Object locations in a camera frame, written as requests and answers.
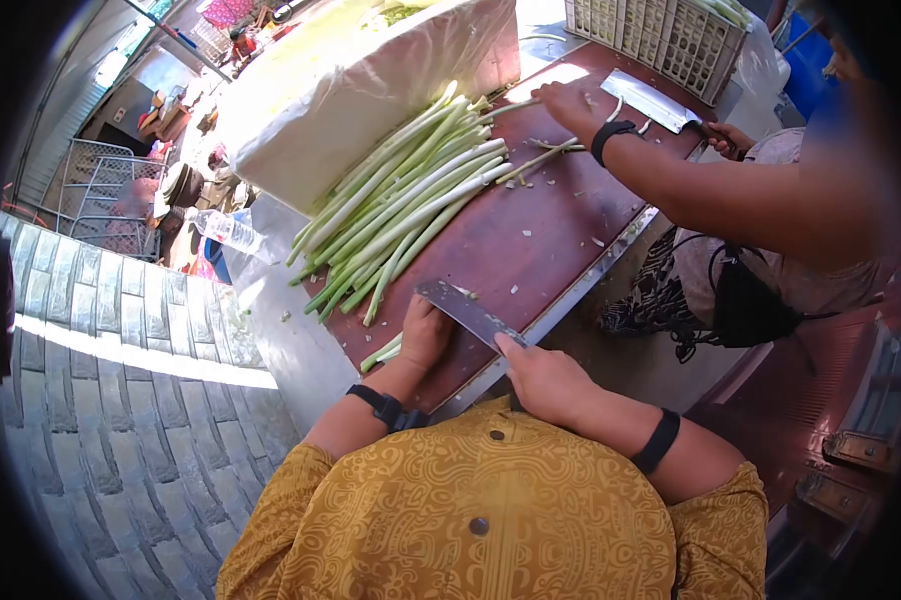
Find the white styrofoam box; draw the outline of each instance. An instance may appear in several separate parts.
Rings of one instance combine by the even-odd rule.
[[[360,30],[382,4],[319,6],[219,103],[233,172],[305,216],[451,80],[476,100],[520,78],[516,0],[407,0],[424,10],[381,32]]]

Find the yellow patterned shirt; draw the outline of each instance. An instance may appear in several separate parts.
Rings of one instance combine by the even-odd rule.
[[[666,506],[624,456],[498,400],[337,463],[295,447],[217,597],[764,598],[754,465]]]

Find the white plastic crate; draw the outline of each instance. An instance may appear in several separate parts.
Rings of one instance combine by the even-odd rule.
[[[684,0],[564,0],[564,29],[673,80],[712,107],[747,31]]]

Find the black wristband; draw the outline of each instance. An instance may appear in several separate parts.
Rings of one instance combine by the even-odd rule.
[[[673,410],[661,408],[663,416],[657,423],[654,433],[650,434],[647,444],[631,457],[634,466],[640,469],[640,472],[648,477],[657,470],[657,466],[661,460],[671,449],[674,440],[677,439],[677,432],[681,428],[681,415]]]
[[[601,154],[604,152],[604,144],[607,143],[607,138],[610,138],[614,134],[639,135],[637,133],[637,126],[630,121],[608,121],[607,123],[604,123],[600,129],[597,130],[597,133],[593,135],[593,141],[590,142],[590,153],[597,161],[597,164],[605,169],[607,166],[604,164],[604,158]]]
[[[387,426],[387,433],[425,427],[428,421],[431,420],[429,414],[422,413],[416,408],[409,413],[405,413],[404,407],[401,406],[401,402],[396,397],[386,393],[379,393],[377,390],[360,383],[350,386],[347,393],[348,395],[353,394],[370,404],[373,408],[373,415]]]

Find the red wooden board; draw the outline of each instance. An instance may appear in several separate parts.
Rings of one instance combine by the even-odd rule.
[[[595,43],[581,46],[522,81],[508,96],[529,96],[529,90],[539,88],[541,83],[584,75],[569,84],[588,91],[591,101],[599,104],[597,110],[611,114],[617,99],[600,86],[615,67],[653,85],[702,118],[715,119],[712,110],[663,75]],[[641,126],[647,117],[625,106],[618,119]],[[524,143],[529,138],[561,143],[571,137],[541,105],[502,114],[494,119],[494,125],[493,137],[507,141],[509,161],[514,165],[540,156],[542,150]],[[660,139],[662,149],[682,159],[702,140],[689,128],[675,135],[656,123],[646,137],[651,143]],[[326,327],[339,342],[347,344],[345,353],[354,366],[401,331],[414,286],[434,278],[476,292],[485,310],[523,331],[600,258],[604,248],[591,238],[610,244],[644,205],[588,152],[554,157],[525,172],[524,178],[534,187],[490,186],[472,199],[387,287],[372,327],[364,327],[361,322],[368,300],[348,315],[334,310]],[[525,236],[524,230],[531,236]],[[514,285],[517,290],[511,294]],[[313,297],[323,282],[305,286]],[[433,410],[439,406],[495,357],[491,348],[460,328],[444,359],[419,390],[424,405],[421,408]]]

